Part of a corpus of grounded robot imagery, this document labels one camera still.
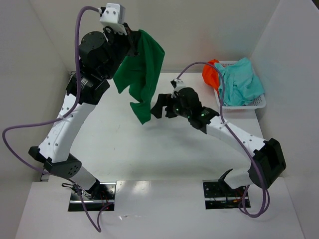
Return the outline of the green t shirt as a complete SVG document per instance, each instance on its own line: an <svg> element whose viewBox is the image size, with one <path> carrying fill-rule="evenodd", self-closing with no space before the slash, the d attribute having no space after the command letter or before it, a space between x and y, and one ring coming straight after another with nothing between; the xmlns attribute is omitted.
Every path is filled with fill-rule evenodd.
<svg viewBox="0 0 319 239"><path fill-rule="evenodd" d="M130 106L141 124L151 120L151 100L160 77L165 51L146 31L140 29L138 55L126 56L113 80L118 93L126 88L136 102Z"/></svg>

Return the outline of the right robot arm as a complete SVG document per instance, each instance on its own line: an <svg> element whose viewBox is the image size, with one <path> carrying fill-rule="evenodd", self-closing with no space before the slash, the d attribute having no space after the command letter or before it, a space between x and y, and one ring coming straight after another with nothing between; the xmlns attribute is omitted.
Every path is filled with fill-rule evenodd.
<svg viewBox="0 0 319 239"><path fill-rule="evenodd" d="M221 140L247 157L249 168L229 169L219 178L219 184L224 190L252 184L269 189L287 167L277 140L253 136L222 119L217 111L202 105L193 88L182 88L172 94L159 94L151 113L160 119L162 111L166 112L167 118L186 118L193 128Z"/></svg>

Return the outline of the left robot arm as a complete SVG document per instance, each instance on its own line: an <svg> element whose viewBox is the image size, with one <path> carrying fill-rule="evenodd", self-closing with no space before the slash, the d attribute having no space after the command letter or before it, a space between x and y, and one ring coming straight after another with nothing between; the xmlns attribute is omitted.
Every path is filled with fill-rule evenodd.
<svg viewBox="0 0 319 239"><path fill-rule="evenodd" d="M106 26L102 32L87 33L76 44L77 70L66 87L62 108L45 140L28 153L44 169L77 185L88 197L97 198L105 186L70 152L84 121L109 89L120 64L138 54L141 33L124 23L124 33Z"/></svg>

